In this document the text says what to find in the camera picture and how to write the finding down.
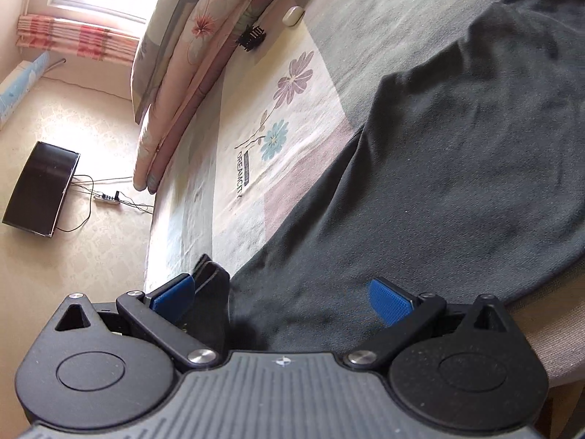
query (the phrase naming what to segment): curtain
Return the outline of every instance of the curtain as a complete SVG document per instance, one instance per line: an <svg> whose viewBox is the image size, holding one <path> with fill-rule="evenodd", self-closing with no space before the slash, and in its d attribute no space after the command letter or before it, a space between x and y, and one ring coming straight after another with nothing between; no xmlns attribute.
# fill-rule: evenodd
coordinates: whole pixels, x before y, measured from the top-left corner
<svg viewBox="0 0 585 439"><path fill-rule="evenodd" d="M123 31L79 21L28 14L18 19L17 46L51 49L96 61L132 66L139 39Z"/></svg>

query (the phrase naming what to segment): beige carpet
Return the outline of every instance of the beige carpet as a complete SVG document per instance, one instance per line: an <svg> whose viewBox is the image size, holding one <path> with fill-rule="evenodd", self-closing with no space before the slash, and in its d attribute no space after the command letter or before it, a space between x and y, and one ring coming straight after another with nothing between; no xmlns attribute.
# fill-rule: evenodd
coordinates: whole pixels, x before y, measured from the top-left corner
<svg viewBox="0 0 585 439"><path fill-rule="evenodd" d="M139 128L130 101L41 79L0 131L0 215L37 140L81 153L77 174L94 179L132 175ZM152 204L132 183L100 184ZM58 226L87 216L89 196L69 192ZM37 333L63 298L84 292L94 302L141 289L151 216L121 205L93 203L86 225L51 238L0 225L0 438L27 427L14 392L14 374Z"/></svg>

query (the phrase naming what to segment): bed sheet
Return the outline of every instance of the bed sheet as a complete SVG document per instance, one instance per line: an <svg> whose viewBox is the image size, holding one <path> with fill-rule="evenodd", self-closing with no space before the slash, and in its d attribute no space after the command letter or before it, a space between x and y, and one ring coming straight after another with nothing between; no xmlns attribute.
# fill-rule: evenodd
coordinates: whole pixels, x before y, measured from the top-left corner
<svg viewBox="0 0 585 439"><path fill-rule="evenodd" d="M364 124L382 76L434 55L493 1L274 0L258 21L266 40L234 52L167 168L145 290L190 272L202 253L234 274ZM306 12L287 28L294 5ZM582 271L513 307L553 384L585 368L585 327L556 329L585 316ZM550 299L554 318L542 309Z"/></svg>

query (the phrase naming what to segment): blue flower print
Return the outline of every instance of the blue flower print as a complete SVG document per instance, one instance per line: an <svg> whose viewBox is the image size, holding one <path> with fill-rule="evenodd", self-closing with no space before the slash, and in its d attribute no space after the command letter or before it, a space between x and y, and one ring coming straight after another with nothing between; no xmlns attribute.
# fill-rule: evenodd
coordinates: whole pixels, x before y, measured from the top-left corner
<svg viewBox="0 0 585 439"><path fill-rule="evenodd" d="M283 119L272 125L272 128L266 133L264 145L260 148L264 161L272 160L283 149L283 145L287 141L287 127L288 122L285 123Z"/></svg>

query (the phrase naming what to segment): circular cover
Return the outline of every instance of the circular cover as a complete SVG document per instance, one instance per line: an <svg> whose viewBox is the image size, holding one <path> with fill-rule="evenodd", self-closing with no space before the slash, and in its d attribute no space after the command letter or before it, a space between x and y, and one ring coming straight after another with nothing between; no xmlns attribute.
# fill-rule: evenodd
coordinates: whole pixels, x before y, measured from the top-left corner
<svg viewBox="0 0 585 439"><path fill-rule="evenodd" d="M156 407L174 382L169 357L136 338L90 329L63 332L66 342L31 349L16 375L28 416L62 429L102 429Z"/></svg>
<svg viewBox="0 0 585 439"><path fill-rule="evenodd" d="M548 391L546 372L528 343L492 331L414 344L396 357L389 376L407 409L459 432L526 425Z"/></svg>

